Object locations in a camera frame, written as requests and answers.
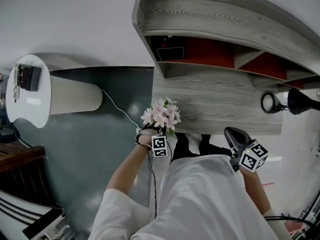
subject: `flower bouquet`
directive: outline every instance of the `flower bouquet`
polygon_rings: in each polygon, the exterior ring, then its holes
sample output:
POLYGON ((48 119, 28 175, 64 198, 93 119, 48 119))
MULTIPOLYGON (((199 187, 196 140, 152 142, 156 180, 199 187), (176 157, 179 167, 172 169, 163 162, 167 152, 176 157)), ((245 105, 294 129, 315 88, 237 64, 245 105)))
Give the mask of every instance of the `flower bouquet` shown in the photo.
POLYGON ((179 108, 174 105, 177 103, 167 98, 154 100, 150 108, 144 111, 143 119, 144 125, 150 125, 155 128, 169 129, 171 135, 175 132, 175 125, 180 123, 180 111, 179 108))

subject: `black lamp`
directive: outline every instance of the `black lamp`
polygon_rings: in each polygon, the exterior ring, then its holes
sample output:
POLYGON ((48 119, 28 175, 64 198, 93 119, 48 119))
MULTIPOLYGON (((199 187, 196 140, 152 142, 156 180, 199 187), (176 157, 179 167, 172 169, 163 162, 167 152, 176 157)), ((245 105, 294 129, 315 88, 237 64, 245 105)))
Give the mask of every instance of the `black lamp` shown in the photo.
POLYGON ((261 98, 261 107, 268 114, 289 110, 293 115, 299 115, 310 109, 320 111, 320 102, 310 99, 296 88, 291 88, 288 93, 288 102, 284 105, 273 93, 267 92, 261 98))

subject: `white shirt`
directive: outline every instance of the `white shirt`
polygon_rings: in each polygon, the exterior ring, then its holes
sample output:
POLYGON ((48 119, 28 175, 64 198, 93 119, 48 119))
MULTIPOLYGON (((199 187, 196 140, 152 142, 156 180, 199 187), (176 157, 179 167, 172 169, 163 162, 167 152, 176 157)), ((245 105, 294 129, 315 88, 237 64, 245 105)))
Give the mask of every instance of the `white shirt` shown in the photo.
POLYGON ((291 239, 279 221, 269 225, 263 218, 229 161, 226 155, 173 161, 156 219, 150 209, 108 189, 89 240, 291 239))

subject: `black pants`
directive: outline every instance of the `black pants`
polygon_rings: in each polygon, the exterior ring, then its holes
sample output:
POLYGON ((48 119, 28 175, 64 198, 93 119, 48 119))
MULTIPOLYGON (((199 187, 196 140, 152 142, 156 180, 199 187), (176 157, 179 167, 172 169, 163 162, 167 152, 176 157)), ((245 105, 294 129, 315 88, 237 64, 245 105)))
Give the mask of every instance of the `black pants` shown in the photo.
POLYGON ((209 143, 209 141, 204 140, 202 140, 199 144, 199 151, 200 154, 192 153, 189 150, 189 140, 187 136, 180 133, 171 162, 180 158, 195 158, 206 155, 226 155, 229 157, 232 156, 232 153, 229 149, 212 145, 209 143))

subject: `person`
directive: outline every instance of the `person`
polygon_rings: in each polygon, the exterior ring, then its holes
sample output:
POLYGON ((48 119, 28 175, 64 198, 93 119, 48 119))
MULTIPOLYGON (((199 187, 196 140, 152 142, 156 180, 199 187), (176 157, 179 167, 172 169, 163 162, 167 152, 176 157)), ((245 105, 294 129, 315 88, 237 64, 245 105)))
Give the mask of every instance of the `person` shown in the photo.
POLYGON ((178 133, 173 158, 163 178, 156 218, 128 197, 151 145, 140 135, 130 155, 111 177, 89 240, 289 240, 274 216, 256 172, 241 168, 245 189, 230 165, 231 151, 202 135, 200 154, 178 133))

